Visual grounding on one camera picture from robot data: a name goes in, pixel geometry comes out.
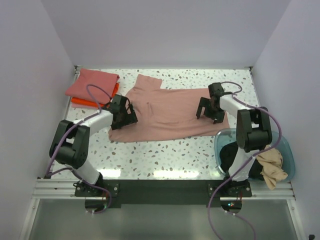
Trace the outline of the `dusty pink printed t-shirt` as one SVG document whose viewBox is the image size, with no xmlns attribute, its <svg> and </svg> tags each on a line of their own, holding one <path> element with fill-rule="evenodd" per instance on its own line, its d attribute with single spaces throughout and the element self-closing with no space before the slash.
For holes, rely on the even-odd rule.
<svg viewBox="0 0 320 240">
<path fill-rule="evenodd" d="M 162 80 L 139 74 L 126 97 L 133 105 L 137 123 L 109 130 L 109 140 L 121 143 L 167 141 L 187 137 L 215 136 L 229 128 L 228 118 L 214 123 L 202 115 L 196 117 L 206 88 L 162 89 Z"/>
</svg>

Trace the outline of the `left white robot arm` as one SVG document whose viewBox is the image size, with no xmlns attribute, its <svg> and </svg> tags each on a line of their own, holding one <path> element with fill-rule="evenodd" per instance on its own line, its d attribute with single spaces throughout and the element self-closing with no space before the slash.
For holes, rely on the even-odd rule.
<svg viewBox="0 0 320 240">
<path fill-rule="evenodd" d="M 138 122 L 129 98 L 116 94 L 95 113 L 80 120 L 62 120 L 56 129 L 50 150 L 50 163 L 57 161 L 86 183 L 86 191 L 99 196 L 104 190 L 102 174 L 88 160 L 91 135 L 110 127 L 119 130 Z"/>
</svg>

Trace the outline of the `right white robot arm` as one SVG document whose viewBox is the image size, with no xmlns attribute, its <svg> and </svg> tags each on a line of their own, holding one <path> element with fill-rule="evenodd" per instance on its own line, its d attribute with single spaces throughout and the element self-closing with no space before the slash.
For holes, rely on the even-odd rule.
<svg viewBox="0 0 320 240">
<path fill-rule="evenodd" d="M 214 124 L 224 121 L 225 113 L 236 118 L 236 143 L 238 146 L 235 159 L 227 173 L 231 178 L 223 183 L 223 192 L 230 197 L 240 190 L 239 182 L 249 178 L 249 172 L 259 151 L 272 142 L 272 130 L 269 112 L 265 107 L 256 107 L 240 101 L 235 93 L 226 92 L 221 82 L 208 86 L 209 98 L 201 97 L 196 112 L 213 120 Z"/>
</svg>

